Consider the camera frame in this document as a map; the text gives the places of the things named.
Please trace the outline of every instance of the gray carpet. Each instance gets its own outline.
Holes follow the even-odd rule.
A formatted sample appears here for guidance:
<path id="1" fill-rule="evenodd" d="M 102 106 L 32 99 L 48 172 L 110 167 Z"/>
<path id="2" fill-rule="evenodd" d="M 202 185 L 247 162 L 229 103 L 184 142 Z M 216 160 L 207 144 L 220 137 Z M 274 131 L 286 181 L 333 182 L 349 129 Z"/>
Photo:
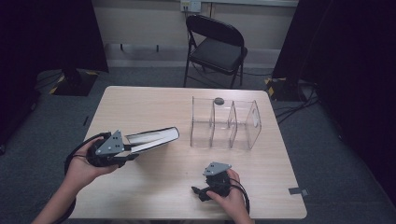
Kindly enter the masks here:
<path id="1" fill-rule="evenodd" d="M 268 69 L 245 69 L 269 74 Z M 87 97 L 48 94 L 57 71 L 37 83 L 39 102 L 7 143 L 0 157 L 0 223 L 29 223 L 42 209 L 64 177 L 64 158 L 83 141 L 107 86 L 182 87 L 184 68 L 110 68 L 102 73 Z M 236 89 L 265 90 L 266 76 L 245 75 Z M 228 85 L 230 79 L 222 80 Z M 207 88 L 191 79 L 188 87 Z M 273 102 L 276 113 L 300 103 Z M 338 138 L 333 121 L 320 104 L 294 113 L 280 124 L 291 164 L 308 215 L 302 220 L 256 223 L 396 223 L 396 211 L 364 162 Z M 104 223 L 68 220 L 66 223 Z"/>

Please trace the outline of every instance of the black curtain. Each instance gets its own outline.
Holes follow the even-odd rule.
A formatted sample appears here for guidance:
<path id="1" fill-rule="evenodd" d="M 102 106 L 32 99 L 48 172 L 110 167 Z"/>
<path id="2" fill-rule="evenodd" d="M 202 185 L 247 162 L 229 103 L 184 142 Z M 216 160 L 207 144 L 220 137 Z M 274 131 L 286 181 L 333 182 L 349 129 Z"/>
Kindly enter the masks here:
<path id="1" fill-rule="evenodd" d="M 318 84 L 343 140 L 396 204 L 394 8 L 394 1 L 300 0 L 274 76 Z"/>

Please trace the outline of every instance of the acrylic divider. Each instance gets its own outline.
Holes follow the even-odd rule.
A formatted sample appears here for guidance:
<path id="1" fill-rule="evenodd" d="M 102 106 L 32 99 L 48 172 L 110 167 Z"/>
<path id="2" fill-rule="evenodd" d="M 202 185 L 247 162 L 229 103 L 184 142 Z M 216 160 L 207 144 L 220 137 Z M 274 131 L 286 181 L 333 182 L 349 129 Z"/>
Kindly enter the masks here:
<path id="1" fill-rule="evenodd" d="M 192 97 L 192 147 L 251 149 L 261 129 L 255 101 Z"/>

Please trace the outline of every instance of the electrical outlet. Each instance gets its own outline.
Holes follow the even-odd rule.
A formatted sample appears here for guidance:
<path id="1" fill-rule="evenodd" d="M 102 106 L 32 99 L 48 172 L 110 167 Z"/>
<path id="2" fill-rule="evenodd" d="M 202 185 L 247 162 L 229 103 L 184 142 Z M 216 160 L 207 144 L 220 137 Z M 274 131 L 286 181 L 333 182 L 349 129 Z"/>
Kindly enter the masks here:
<path id="1" fill-rule="evenodd" d="M 180 11 L 201 12 L 201 2 L 199 1 L 180 1 Z"/>
<path id="2" fill-rule="evenodd" d="M 182 12 L 190 11 L 190 8 L 191 8 L 191 1 L 184 1 L 184 0 L 180 1 L 180 11 Z"/>

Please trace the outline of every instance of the black equipment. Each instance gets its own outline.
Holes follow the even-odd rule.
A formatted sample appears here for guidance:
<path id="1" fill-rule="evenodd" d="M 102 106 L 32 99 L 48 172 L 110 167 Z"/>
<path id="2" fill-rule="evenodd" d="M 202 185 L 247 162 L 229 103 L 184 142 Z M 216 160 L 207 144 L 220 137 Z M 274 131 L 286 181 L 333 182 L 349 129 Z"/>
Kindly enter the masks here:
<path id="1" fill-rule="evenodd" d="M 199 199 L 202 202 L 209 201 L 211 198 L 207 196 L 207 192 L 209 190 L 217 193 L 221 197 L 227 197 L 230 194 L 231 188 L 239 189 L 242 191 L 245 197 L 246 209 L 247 212 L 250 212 L 250 203 L 248 199 L 248 194 L 245 191 L 244 187 L 237 180 L 231 179 L 227 170 L 232 166 L 230 164 L 224 164 L 219 162 L 211 162 L 209 166 L 205 168 L 203 175 L 206 176 L 206 184 L 209 187 L 204 189 L 198 189 L 196 187 L 191 187 L 194 193 L 198 194 Z M 230 180 L 236 182 L 239 186 L 231 184 Z"/>

